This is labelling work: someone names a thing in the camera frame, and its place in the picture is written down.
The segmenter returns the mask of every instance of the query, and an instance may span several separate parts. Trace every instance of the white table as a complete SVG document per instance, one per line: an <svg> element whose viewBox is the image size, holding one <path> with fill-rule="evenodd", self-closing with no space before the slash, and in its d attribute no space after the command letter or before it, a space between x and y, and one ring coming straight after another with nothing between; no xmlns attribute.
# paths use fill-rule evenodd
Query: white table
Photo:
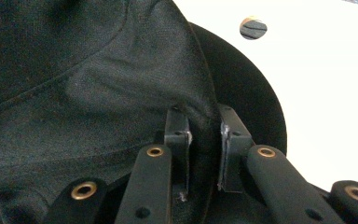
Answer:
<svg viewBox="0 0 358 224"><path fill-rule="evenodd" d="M176 0L189 21L219 35L264 74L283 109L288 159L330 190L358 181L358 5L339 0ZM240 35L256 15L258 40Z"/></svg>

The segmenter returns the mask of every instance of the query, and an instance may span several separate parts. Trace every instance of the black clamp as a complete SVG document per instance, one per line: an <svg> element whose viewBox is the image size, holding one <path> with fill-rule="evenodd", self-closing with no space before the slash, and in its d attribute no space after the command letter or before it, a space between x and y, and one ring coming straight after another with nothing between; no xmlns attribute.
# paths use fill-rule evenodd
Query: black clamp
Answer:
<svg viewBox="0 0 358 224"><path fill-rule="evenodd" d="M113 189L121 188L126 177ZM163 145L139 151L117 213L116 223L172 223L172 153ZM101 222L108 187L95 178L79 179L66 187L54 202L44 223L93 224Z"/></svg>
<svg viewBox="0 0 358 224"><path fill-rule="evenodd" d="M233 108L219 105L222 117L222 156L217 187L231 193L242 193L240 177L241 157L248 153L255 143Z"/></svg>
<svg viewBox="0 0 358 224"><path fill-rule="evenodd" d="M188 119L178 109L168 110L164 145L172 151L172 192L177 202L186 202L190 180L189 148L193 136Z"/></svg>

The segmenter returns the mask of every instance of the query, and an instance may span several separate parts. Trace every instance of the dark green fabric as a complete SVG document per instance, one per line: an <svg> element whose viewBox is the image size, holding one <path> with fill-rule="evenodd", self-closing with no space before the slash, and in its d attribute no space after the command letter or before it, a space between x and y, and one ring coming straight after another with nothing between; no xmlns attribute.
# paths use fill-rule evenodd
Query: dark green fabric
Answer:
<svg viewBox="0 0 358 224"><path fill-rule="evenodd" d="M210 34L194 28L209 48ZM211 41L221 42L213 35ZM233 70L242 75L222 73L231 58L203 51L208 62L193 29L168 0L0 1L0 192L41 195L21 210L40 221L70 182L90 176L111 183L128 174L138 150L153 142L175 105L189 117L194 142L189 200L175 201L173 220L202 222L220 154L213 82L219 101L239 109L257 141L285 150L282 111L261 73L246 58L243 66L250 70ZM248 82L248 76L256 78ZM241 84L231 88L233 83ZM241 98L254 91L242 88L255 83L268 91L244 101L262 108L248 114ZM260 106L266 102L272 112ZM252 120L257 111L270 119Z"/></svg>

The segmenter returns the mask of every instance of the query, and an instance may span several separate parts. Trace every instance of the white surface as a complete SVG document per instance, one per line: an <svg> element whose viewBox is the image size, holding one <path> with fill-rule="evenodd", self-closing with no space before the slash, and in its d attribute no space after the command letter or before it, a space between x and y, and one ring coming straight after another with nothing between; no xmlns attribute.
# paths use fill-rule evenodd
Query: white surface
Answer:
<svg viewBox="0 0 358 224"><path fill-rule="evenodd" d="M339 0L176 0L189 21L224 38L264 74L281 102L288 159L330 190L358 181L358 5ZM256 15L258 40L240 35Z"/></svg>

